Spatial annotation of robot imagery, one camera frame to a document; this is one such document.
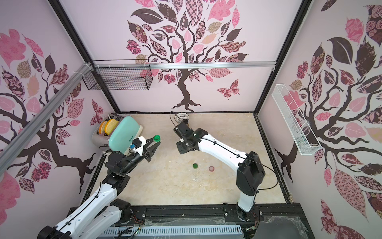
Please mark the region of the green paint jar with label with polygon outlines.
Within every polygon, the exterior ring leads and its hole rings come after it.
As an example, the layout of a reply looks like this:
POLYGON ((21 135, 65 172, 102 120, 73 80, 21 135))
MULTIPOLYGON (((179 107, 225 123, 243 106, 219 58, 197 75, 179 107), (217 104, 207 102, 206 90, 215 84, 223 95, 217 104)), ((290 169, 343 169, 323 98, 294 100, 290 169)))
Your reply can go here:
POLYGON ((161 137, 160 137, 159 135, 155 135, 155 136, 153 137, 153 141, 154 141, 155 143, 160 142, 160 141, 161 141, 161 137))

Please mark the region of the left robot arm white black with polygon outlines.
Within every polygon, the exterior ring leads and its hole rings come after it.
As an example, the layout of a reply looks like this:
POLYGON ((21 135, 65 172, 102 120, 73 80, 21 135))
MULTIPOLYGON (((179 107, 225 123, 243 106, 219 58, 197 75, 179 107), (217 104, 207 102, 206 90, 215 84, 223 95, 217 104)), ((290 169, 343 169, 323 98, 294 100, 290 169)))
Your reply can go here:
POLYGON ((118 198, 130 180, 129 173, 142 161, 151 161, 161 143, 156 135, 150 139, 140 136, 133 140, 128 155, 120 151, 103 154, 109 173, 98 189, 74 212, 56 226, 46 226, 39 239, 96 239, 117 222, 133 218, 130 203, 118 198))

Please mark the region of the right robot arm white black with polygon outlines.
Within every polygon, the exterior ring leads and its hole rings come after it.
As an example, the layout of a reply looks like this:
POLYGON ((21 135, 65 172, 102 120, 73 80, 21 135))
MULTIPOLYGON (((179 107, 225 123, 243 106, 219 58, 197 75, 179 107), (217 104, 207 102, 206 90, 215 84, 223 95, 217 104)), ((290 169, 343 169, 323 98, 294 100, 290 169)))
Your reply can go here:
POLYGON ((266 176, 259 155, 253 151, 238 151, 214 138, 206 130, 192 130, 184 122, 174 128, 180 138, 176 143, 180 154, 191 151, 207 153, 230 167, 236 173, 236 186, 240 190, 237 207, 242 213, 249 213, 255 204, 258 189, 266 176))

